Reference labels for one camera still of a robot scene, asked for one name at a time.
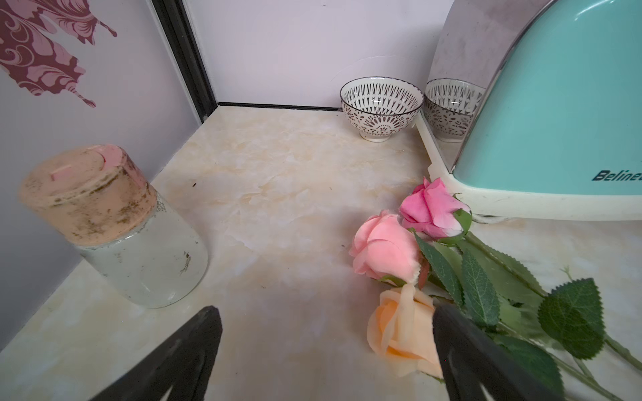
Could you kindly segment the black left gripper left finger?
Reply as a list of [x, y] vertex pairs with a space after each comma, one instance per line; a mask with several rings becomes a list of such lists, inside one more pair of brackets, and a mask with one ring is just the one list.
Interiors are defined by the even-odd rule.
[[216, 307], [207, 306], [94, 400], [203, 400], [222, 338]]

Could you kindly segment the dark pink artificial rose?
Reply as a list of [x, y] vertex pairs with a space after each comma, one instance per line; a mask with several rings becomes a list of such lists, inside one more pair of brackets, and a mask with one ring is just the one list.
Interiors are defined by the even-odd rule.
[[400, 213], [405, 227], [424, 232], [448, 246], [472, 246], [540, 297], [538, 324], [574, 357], [590, 359], [607, 345], [636, 369], [641, 369], [640, 359], [605, 331], [600, 292], [593, 280], [575, 280], [545, 292], [521, 262], [489, 247], [470, 232], [469, 207], [450, 194], [442, 180], [425, 180], [418, 185], [401, 203]]

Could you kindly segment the peach artificial rose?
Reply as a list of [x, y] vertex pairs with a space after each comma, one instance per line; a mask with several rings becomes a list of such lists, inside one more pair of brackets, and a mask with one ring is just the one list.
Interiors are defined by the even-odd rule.
[[[435, 312], [433, 299], [410, 284], [386, 290], [369, 318], [368, 344], [396, 375], [420, 372], [442, 382], [444, 374], [433, 335]], [[509, 327], [502, 328], [492, 335], [493, 341], [540, 384], [554, 394], [564, 394], [561, 365], [538, 344], [509, 331]]]

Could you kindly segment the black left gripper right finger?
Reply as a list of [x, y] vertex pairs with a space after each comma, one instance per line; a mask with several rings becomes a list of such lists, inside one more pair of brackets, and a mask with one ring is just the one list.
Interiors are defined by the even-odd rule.
[[453, 305], [437, 307], [435, 339], [450, 400], [560, 400]]

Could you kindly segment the light pink artificial rose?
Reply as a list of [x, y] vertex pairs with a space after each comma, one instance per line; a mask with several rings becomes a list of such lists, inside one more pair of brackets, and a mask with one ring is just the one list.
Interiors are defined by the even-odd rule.
[[454, 244], [430, 242], [404, 228], [398, 215], [383, 211], [357, 230], [349, 254], [355, 273], [394, 287], [419, 287], [428, 271], [477, 325], [497, 326], [499, 298], [490, 277], [471, 251], [453, 251]]

